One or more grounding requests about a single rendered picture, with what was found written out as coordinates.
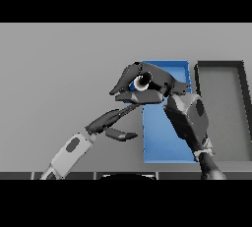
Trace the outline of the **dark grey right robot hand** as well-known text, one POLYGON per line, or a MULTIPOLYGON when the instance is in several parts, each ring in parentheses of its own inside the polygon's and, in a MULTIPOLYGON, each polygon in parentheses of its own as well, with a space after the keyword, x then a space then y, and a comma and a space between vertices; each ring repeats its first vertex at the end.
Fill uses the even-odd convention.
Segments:
POLYGON ((116 101, 130 102, 133 104, 159 104, 165 97, 171 94, 185 95, 189 84, 178 81, 172 74, 153 64, 135 62, 127 66, 110 95, 115 96, 116 101), (150 85, 145 91, 130 89, 130 83, 135 77, 145 72, 153 76, 150 85))

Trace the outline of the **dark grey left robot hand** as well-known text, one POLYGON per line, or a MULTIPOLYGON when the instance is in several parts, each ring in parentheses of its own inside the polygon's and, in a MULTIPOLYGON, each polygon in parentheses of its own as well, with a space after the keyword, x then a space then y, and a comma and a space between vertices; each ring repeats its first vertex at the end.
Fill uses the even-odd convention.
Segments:
POLYGON ((85 126, 85 130, 90 136, 93 134, 105 133, 107 137, 119 142, 126 142, 127 140, 134 139, 138 136, 137 133, 119 131, 114 129, 113 125, 137 107, 139 107, 139 104, 130 104, 123 109, 110 110, 85 126))

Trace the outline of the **blue bin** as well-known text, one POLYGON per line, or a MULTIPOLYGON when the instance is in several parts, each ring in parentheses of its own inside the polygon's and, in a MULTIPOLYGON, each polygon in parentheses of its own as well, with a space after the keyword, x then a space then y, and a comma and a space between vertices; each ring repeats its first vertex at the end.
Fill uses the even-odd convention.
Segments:
MULTIPOLYGON (((187 60, 162 60, 149 63, 169 72, 180 82, 191 84, 187 60)), ((146 164, 194 163, 194 156, 187 142, 175 132, 163 111, 163 104, 142 107, 144 162, 146 164)))

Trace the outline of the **dark grey bin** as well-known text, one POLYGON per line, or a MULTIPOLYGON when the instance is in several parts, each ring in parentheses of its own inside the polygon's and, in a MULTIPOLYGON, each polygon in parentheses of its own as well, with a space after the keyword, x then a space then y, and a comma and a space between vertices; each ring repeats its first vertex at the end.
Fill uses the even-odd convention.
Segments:
POLYGON ((244 62, 198 61, 194 70, 215 161, 252 161, 252 102, 244 62))

